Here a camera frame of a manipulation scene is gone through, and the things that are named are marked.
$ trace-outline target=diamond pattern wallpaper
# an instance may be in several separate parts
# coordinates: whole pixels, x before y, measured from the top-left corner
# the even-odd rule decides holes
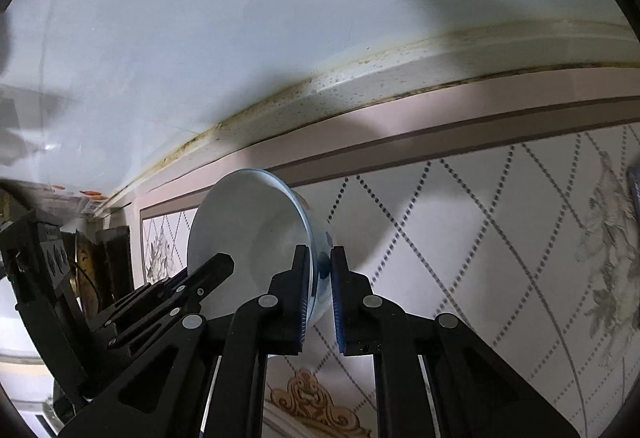
[[[625,180],[638,134],[640,124],[615,126],[296,190],[326,213],[376,294],[420,316],[455,313],[581,436],[597,437],[640,372],[638,224]],[[143,222],[148,280],[186,265],[194,212]],[[270,358],[267,399],[278,405],[297,375],[350,415],[349,428],[318,428],[377,436],[372,360],[339,354],[331,309],[302,354]]]

